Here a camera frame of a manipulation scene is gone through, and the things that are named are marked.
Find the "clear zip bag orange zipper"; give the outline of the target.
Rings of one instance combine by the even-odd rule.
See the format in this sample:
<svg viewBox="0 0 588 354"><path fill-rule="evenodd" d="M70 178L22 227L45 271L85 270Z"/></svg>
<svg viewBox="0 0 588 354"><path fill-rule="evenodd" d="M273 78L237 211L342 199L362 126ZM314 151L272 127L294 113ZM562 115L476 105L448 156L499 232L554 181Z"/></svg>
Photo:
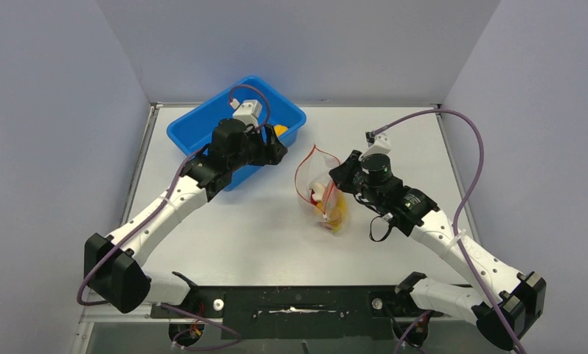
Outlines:
<svg viewBox="0 0 588 354"><path fill-rule="evenodd" d="M334 235L342 231L349 218L345 195L329 174L340 164L336 156L314 145L294 174L299 205L308 222Z"/></svg>

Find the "red toy watermelon slice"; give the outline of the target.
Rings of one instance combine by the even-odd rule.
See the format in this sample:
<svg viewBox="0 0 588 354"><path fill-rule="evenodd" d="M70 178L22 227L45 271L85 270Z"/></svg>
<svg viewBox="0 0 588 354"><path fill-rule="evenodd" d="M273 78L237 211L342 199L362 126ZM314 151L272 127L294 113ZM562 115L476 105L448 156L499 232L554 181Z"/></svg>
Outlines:
<svg viewBox="0 0 588 354"><path fill-rule="evenodd" d="M334 190L335 184L331 181L326 184L327 188L324 193L323 199L320 202L315 202L311 200L311 204L314 206L315 204L322 203L325 207L325 212L328 214L331 210L334 198Z"/></svg>

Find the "yellow toy banana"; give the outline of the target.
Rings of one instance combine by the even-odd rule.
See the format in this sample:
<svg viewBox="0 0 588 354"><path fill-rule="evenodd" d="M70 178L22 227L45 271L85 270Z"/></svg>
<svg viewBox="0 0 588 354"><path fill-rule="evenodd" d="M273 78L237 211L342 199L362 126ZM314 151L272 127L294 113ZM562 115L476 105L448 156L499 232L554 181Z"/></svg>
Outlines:
<svg viewBox="0 0 588 354"><path fill-rule="evenodd" d="M337 233L344 226L347 220L347 201L343 192L336 191L334 193L333 204L328 214L328 225L332 233Z"/></svg>

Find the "white toy mushroom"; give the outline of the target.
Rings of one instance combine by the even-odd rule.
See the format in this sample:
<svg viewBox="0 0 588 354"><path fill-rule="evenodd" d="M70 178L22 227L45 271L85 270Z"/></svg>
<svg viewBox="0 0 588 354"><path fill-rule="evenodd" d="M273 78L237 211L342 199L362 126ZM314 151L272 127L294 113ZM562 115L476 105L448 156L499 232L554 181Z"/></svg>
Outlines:
<svg viewBox="0 0 588 354"><path fill-rule="evenodd" d="M323 199L327 186L318 181L312 182L309 186L310 198L312 201L320 202Z"/></svg>

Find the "orange toy mango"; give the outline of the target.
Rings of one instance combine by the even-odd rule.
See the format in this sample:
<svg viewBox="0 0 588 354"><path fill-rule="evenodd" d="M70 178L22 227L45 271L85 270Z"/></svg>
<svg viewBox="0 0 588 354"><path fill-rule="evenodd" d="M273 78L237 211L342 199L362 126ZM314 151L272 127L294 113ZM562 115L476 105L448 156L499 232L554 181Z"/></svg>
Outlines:
<svg viewBox="0 0 588 354"><path fill-rule="evenodd" d="M325 207L322 203L315 204L313 207L313 212L314 215L318 218L321 218L323 220L328 219L328 215L326 214Z"/></svg>

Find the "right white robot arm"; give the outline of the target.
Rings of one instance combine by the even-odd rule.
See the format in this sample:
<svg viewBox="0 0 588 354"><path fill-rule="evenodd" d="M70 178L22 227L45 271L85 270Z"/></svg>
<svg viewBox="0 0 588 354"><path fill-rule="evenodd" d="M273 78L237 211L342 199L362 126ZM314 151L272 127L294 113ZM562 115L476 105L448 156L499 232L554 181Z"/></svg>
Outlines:
<svg viewBox="0 0 588 354"><path fill-rule="evenodd" d="M436 202L392 174L388 155L354 150L329 176L338 190L353 195L390 229L427 247L468 283L464 288L412 272L395 288L402 313L432 310L462 319L507 351L542 315L545 280L503 263L465 232L454 235L452 221Z"/></svg>

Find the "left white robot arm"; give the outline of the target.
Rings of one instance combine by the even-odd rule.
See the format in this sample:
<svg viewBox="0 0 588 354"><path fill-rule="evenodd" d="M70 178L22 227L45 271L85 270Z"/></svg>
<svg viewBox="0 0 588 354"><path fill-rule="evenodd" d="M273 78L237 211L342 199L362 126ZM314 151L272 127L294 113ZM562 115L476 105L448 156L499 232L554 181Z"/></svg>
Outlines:
<svg viewBox="0 0 588 354"><path fill-rule="evenodd" d="M196 284L185 275L147 274L143 265L156 247L192 212L228 187L245 166L277 165L287 154L273 125L223 119L210 143L191 153L169 187L139 214L106 236L84 245L84 284L120 313L145 303L180 305Z"/></svg>

